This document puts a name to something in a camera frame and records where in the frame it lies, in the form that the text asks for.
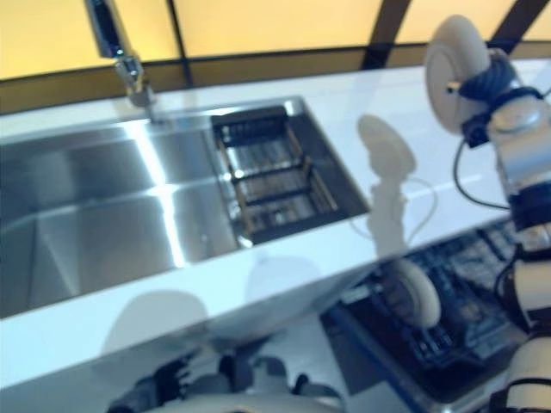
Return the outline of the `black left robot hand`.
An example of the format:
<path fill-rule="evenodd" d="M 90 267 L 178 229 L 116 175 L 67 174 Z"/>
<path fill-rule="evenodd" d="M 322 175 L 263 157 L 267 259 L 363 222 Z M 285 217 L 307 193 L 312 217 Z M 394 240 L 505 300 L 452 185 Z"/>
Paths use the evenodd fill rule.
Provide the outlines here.
<path fill-rule="evenodd" d="M 185 399 L 189 375 L 189 358 L 179 358 L 162 365 L 149 376 L 157 405 Z"/>

